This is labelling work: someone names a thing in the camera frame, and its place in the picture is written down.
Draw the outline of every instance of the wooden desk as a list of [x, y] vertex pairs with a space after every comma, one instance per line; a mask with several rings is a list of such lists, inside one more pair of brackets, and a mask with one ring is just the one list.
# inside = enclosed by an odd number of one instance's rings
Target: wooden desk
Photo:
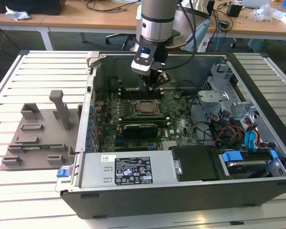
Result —
[[[99, 1], [95, 7], [104, 10], [124, 4], [125, 3]], [[138, 4], [126, 6], [127, 11], [124, 12], [101, 13], [88, 9], [81, 0], [67, 0], [60, 15], [46, 15], [41, 24], [42, 26], [136, 30], [135, 18], [138, 6]]]
[[41, 26], [41, 21], [45, 14], [30, 14], [29, 19], [14, 21], [8, 18], [5, 13], [0, 13], [0, 25], [27, 25], [27, 26]]
[[[226, 0], [217, 0], [217, 6]], [[110, 9], [121, 6], [124, 3], [113, 3], [110, 0], [97, 2], [98, 9]], [[283, 0], [271, 3], [280, 10], [283, 8]], [[32, 14], [31, 19], [13, 21], [5, 14], [0, 14], [0, 27], [3, 30], [38, 31], [41, 33], [46, 50], [53, 50], [50, 32], [80, 32], [84, 40], [85, 32], [101, 33], [126, 33], [136, 32], [136, 12], [138, 4], [127, 6], [127, 11], [119, 13], [100, 13], [89, 10], [81, 0], [66, 0], [66, 5], [58, 16]], [[286, 40], [286, 25], [273, 19], [270, 21], [255, 22], [250, 17], [250, 9], [243, 9], [238, 18], [233, 18], [234, 25], [226, 37], [231, 38], [255, 38]], [[219, 13], [221, 20], [230, 21], [224, 14]], [[209, 39], [215, 30], [214, 18], [211, 18], [211, 26], [205, 39]]]
[[[217, 9], [217, 6], [222, 2], [226, 1], [217, 0], [214, 9]], [[271, 2], [271, 5], [273, 8], [286, 11], [282, 0]], [[223, 7], [220, 11], [226, 12], [226, 10], [227, 7]], [[237, 18], [232, 18], [234, 24], [226, 37], [286, 40], [286, 24], [276, 19], [272, 19], [272, 21], [254, 21], [250, 16], [251, 12], [252, 9], [242, 9]], [[218, 17], [221, 20], [230, 22], [230, 19], [222, 13], [218, 13]], [[212, 16], [209, 32], [214, 31], [215, 19]]]

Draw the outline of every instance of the warning label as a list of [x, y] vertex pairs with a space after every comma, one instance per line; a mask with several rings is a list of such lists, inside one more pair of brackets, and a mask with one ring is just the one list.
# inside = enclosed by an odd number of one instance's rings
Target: warning label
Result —
[[150, 157], [128, 157], [115, 159], [115, 184], [139, 185], [153, 182]]

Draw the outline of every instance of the red wire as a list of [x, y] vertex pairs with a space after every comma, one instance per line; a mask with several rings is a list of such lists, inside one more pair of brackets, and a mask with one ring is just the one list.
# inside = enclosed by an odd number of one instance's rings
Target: red wire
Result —
[[260, 149], [261, 148], [261, 136], [260, 133], [255, 129], [255, 131], [257, 132], [257, 146]]

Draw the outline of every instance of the blue latch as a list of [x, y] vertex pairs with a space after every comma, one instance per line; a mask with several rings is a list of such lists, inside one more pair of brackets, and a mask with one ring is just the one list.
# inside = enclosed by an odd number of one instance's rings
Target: blue latch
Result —
[[254, 147], [254, 140], [256, 137], [256, 133], [254, 131], [247, 131], [245, 134], [244, 144], [249, 149], [252, 149], [253, 152], [256, 152], [256, 148]]
[[253, 152], [256, 152], [256, 149], [254, 147], [254, 140], [255, 140], [255, 132], [251, 131], [250, 139], [249, 139], [249, 149], [252, 149]]
[[224, 161], [242, 161], [243, 157], [239, 151], [226, 151], [222, 154]]
[[270, 154], [271, 154], [271, 156], [272, 156], [273, 159], [278, 158], [277, 153], [276, 153], [275, 150], [271, 150], [271, 151], [270, 151]]
[[56, 177], [61, 178], [61, 177], [68, 177], [69, 176], [69, 170], [66, 168], [60, 168], [57, 170]]

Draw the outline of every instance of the black plastic cover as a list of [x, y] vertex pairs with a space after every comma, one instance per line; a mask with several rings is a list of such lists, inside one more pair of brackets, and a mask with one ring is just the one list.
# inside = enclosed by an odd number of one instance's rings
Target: black plastic cover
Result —
[[173, 146], [173, 159], [181, 164], [178, 181], [210, 181], [227, 179], [218, 152], [213, 146]]

